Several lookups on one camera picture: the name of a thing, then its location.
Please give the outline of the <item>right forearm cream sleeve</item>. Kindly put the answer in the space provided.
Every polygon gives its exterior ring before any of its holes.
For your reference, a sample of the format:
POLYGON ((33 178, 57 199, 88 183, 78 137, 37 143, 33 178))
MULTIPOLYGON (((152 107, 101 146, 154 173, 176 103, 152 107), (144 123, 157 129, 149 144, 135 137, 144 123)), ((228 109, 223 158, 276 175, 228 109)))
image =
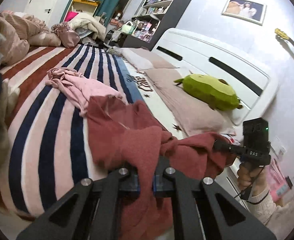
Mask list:
POLYGON ((265 188, 259 195, 249 198, 247 206, 277 239, 286 239, 294 229, 294 198, 281 207, 276 205, 268 188, 265 188))

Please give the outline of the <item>person's right hand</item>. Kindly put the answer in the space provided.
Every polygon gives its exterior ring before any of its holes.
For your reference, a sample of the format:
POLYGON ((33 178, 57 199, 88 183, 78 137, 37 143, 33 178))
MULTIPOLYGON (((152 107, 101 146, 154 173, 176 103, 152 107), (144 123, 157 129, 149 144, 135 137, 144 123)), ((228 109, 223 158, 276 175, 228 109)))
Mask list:
POLYGON ((242 191, 251 185, 252 196, 258 196, 268 188, 265 170, 262 167, 252 170, 249 163, 242 163, 237 171, 237 175, 239 189, 242 191))

